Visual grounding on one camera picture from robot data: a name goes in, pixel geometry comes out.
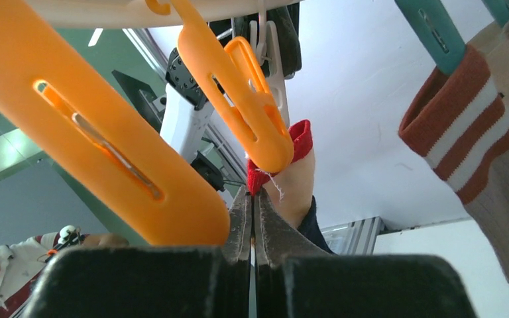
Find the loose thread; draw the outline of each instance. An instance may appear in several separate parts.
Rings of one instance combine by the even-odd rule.
[[[284,192],[282,191],[282,189],[280,187],[278,187],[276,180],[274,180],[272,175],[270,175],[268,172],[261,170],[260,168],[257,168],[256,170],[262,172],[263,174],[266,174],[270,178],[270,181],[272,182],[272,184],[274,185],[274,187],[278,190],[278,193],[280,194],[280,200],[278,202],[282,203],[282,200],[284,199]]]

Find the red sock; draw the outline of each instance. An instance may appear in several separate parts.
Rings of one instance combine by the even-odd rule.
[[[305,158],[313,148],[313,138],[311,137],[311,123],[304,119],[290,127],[290,136],[294,141],[294,159],[292,163]],[[270,181],[270,176],[258,169],[256,164],[249,159],[247,162],[247,187],[252,195],[260,191],[263,184]]]

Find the cable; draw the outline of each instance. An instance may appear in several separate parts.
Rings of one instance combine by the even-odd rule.
[[[224,184],[229,184],[230,186],[244,186],[244,182],[235,181],[235,180],[223,180]]]
[[[213,140],[211,140],[210,138],[202,137],[202,140],[205,141],[205,142],[209,142],[210,144],[213,144],[214,146],[217,147],[217,144]]]

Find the person's arm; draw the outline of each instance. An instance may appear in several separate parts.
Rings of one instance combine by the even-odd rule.
[[[121,235],[114,233],[107,234],[90,234],[83,240],[83,246],[85,247],[126,247],[128,246],[128,240]]]

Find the white shirt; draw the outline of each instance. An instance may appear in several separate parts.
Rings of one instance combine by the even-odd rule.
[[[49,233],[0,246],[0,317],[18,317],[34,281],[46,266],[46,253],[58,239],[58,233]]]

